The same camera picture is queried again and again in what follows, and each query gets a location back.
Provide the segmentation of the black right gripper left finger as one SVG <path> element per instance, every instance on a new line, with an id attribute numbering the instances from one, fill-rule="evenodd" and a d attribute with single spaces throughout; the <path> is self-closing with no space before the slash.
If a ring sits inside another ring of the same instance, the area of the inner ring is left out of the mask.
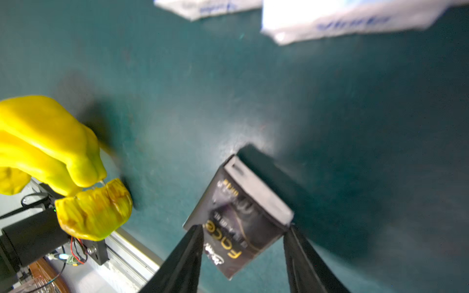
<path id="1" fill-rule="evenodd" d="M 203 244 L 202 226 L 192 226 L 140 293 L 196 293 Z"/>

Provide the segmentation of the white blue tissue pack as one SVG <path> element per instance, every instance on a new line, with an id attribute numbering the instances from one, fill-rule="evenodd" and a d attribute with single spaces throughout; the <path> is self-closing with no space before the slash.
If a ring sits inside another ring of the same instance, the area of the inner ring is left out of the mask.
<path id="1" fill-rule="evenodd" d="M 154 5 L 189 21 L 262 8 L 262 0 L 155 0 Z"/>

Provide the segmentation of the light blue tissue pack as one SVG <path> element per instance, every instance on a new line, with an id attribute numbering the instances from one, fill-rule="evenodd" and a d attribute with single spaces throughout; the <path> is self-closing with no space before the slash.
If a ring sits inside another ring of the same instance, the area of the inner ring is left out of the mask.
<path id="1" fill-rule="evenodd" d="M 264 1 L 261 33 L 278 45 L 349 34 L 424 30 L 468 1 Z"/>

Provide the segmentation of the yellow banana bunch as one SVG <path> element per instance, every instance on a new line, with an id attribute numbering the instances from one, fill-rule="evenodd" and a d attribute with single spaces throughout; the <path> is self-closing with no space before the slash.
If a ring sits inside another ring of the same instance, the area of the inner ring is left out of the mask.
<path id="1" fill-rule="evenodd" d="M 54 205 L 63 231 L 102 241 L 127 223 L 133 210 L 122 181 L 105 182 L 106 176 L 95 133 L 56 100 L 1 101 L 1 194 L 18 194 L 37 179 L 61 196 Z"/>

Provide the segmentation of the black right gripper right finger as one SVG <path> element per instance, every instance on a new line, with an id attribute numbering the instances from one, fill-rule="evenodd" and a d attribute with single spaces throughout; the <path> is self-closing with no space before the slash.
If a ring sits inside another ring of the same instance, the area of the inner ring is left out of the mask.
<path id="1" fill-rule="evenodd" d="M 349 293 L 296 226 L 284 235 L 283 246 L 292 293 Z"/>

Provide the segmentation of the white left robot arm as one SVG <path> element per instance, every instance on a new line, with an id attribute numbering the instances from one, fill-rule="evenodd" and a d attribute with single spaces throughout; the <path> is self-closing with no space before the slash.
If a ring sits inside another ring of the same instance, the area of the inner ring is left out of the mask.
<path id="1" fill-rule="evenodd" d="M 1 230 L 1 292 L 17 282 L 21 268 L 66 244 L 69 235 L 58 222 L 56 212 L 46 209 Z"/>

